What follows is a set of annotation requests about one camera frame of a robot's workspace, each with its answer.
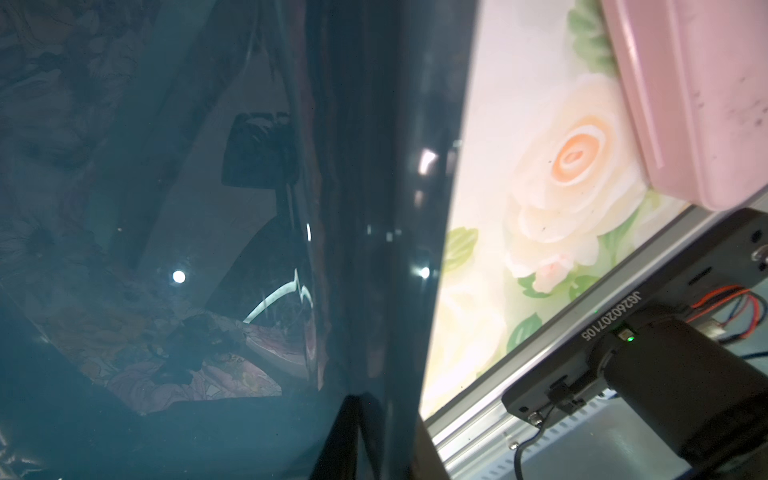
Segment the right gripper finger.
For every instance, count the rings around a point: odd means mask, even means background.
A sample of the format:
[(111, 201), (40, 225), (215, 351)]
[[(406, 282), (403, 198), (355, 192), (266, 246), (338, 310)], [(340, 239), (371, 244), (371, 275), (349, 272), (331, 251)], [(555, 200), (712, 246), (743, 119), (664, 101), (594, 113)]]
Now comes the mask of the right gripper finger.
[(424, 420), (400, 428), (370, 395), (348, 395), (310, 474), (312, 479), (448, 479)]

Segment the large teal plastic tray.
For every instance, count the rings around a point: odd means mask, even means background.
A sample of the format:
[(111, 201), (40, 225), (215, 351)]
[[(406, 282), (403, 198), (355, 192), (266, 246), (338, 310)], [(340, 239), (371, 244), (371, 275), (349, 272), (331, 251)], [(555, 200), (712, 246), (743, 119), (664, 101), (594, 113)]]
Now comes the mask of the large teal plastic tray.
[(2, 477), (309, 479), (346, 396), (422, 418), (477, 13), (3, 2)]

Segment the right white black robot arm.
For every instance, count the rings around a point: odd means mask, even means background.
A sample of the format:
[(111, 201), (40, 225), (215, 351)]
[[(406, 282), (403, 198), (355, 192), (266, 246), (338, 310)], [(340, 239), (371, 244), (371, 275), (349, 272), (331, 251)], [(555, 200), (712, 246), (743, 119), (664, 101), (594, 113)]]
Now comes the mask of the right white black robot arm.
[[(588, 374), (639, 415), (690, 469), (675, 479), (767, 479), (767, 375), (661, 310), (630, 322), (634, 340), (608, 334), (590, 353)], [(576, 394), (556, 387), (552, 407), (534, 436), (515, 450), (515, 479), (524, 479), (523, 455), (554, 425), (557, 411)], [(358, 440), (371, 453), (363, 398), (347, 396), (309, 479), (358, 479)], [(396, 479), (450, 479), (423, 420), (416, 414), (410, 464)]]

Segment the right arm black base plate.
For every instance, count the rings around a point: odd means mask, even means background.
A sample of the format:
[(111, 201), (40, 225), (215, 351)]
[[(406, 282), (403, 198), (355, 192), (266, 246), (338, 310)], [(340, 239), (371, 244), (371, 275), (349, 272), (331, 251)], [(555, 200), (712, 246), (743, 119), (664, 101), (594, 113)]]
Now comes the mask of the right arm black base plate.
[(628, 329), (644, 314), (698, 321), (730, 294), (767, 276), (767, 214), (730, 213), (701, 230), (676, 225), (633, 253), (555, 318), (571, 326), (502, 394), (505, 410), (534, 424), (549, 409), (573, 415), (607, 388), (594, 370), (599, 341)]

